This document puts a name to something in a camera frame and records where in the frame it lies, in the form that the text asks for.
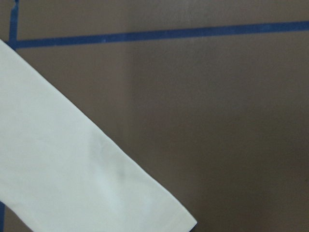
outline brown surface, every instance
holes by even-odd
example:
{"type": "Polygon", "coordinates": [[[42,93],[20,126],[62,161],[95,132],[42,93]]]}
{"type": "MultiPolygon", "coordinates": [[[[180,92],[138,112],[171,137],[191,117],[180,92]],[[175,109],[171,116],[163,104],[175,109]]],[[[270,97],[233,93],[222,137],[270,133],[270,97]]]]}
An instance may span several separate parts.
{"type": "MultiPolygon", "coordinates": [[[[172,0],[87,2],[22,0],[18,34],[308,19],[300,0],[177,1],[173,11],[172,0]]],[[[194,232],[308,232],[308,40],[272,33],[18,53],[184,204],[194,232]]],[[[28,231],[6,211],[5,232],[28,231]]]]}
{"type": "Polygon", "coordinates": [[[10,14],[14,6],[12,0],[0,0],[0,39],[9,39],[10,14]]]}
{"type": "Polygon", "coordinates": [[[19,39],[308,20],[307,0],[21,0],[19,39]]]}

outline white sleeve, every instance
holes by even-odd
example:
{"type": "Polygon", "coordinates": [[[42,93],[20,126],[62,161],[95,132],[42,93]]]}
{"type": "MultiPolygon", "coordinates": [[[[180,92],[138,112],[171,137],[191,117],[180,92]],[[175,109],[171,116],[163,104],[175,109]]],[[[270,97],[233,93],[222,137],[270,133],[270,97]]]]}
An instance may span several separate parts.
{"type": "Polygon", "coordinates": [[[34,232],[189,232],[196,224],[2,41],[0,201],[34,232]]]}

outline white fabric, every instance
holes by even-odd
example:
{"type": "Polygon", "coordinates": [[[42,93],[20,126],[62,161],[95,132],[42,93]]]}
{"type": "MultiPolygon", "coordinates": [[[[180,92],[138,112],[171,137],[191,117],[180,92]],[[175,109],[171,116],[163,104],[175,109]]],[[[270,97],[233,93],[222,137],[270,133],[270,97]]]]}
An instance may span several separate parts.
{"type": "Polygon", "coordinates": [[[0,41],[0,200],[34,232],[188,232],[188,211],[0,41]]]}

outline blue painter's tape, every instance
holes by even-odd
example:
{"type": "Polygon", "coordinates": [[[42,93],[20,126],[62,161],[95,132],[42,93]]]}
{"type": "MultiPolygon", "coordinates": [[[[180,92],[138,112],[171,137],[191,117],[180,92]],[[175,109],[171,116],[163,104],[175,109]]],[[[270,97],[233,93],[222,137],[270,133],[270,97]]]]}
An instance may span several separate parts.
{"type": "Polygon", "coordinates": [[[15,6],[11,10],[10,33],[8,45],[15,50],[17,44],[17,24],[18,24],[18,4],[19,0],[15,0],[15,6]]]}
{"type": "Polygon", "coordinates": [[[179,39],[179,38],[193,38],[193,37],[206,37],[206,36],[290,32],[290,31],[304,31],[304,30],[309,30],[309,21],[263,23],[263,24],[251,24],[251,25],[209,27],[209,28],[157,30],[157,31],[131,32],[131,33],[21,40],[17,41],[16,48],[131,42],[131,41],[179,39]]]}
{"type": "Polygon", "coordinates": [[[0,232],[3,232],[4,229],[4,209],[5,205],[0,202],[0,232]]]}

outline blue tape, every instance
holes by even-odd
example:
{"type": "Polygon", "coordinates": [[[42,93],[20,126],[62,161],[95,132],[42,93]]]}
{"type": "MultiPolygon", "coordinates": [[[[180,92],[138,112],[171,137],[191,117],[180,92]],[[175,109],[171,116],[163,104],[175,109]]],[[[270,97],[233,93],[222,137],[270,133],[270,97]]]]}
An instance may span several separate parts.
{"type": "Polygon", "coordinates": [[[11,10],[11,19],[10,19],[10,33],[9,33],[8,45],[13,50],[16,50],[17,45],[18,4],[19,0],[15,0],[15,5],[11,10]]]}
{"type": "Polygon", "coordinates": [[[4,209],[5,205],[0,202],[0,232],[3,232],[4,229],[4,209]]]}
{"type": "Polygon", "coordinates": [[[289,31],[304,31],[304,30],[309,30],[309,21],[263,23],[263,24],[195,28],[195,29],[157,30],[157,31],[131,32],[131,33],[21,40],[17,41],[16,48],[64,46],[64,45],[78,45],[78,44],[90,44],[90,43],[98,44],[98,43],[131,42],[131,41],[179,39],[179,38],[191,38],[191,37],[289,32],[289,31]]]}

